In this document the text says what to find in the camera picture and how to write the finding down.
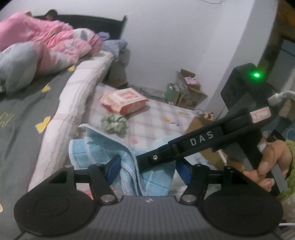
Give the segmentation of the right hand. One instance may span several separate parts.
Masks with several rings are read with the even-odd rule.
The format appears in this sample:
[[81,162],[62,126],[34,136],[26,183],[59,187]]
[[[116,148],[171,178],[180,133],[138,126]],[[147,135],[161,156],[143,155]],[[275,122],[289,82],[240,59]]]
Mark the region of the right hand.
[[287,143],[282,140],[276,140],[275,142],[268,144],[268,147],[263,152],[263,157],[257,170],[250,172],[246,171],[242,163],[229,157],[226,160],[226,164],[234,167],[258,184],[261,188],[270,192],[275,184],[275,180],[273,178],[267,178],[266,174],[277,164],[283,175],[286,176],[289,172],[291,161],[292,154]]

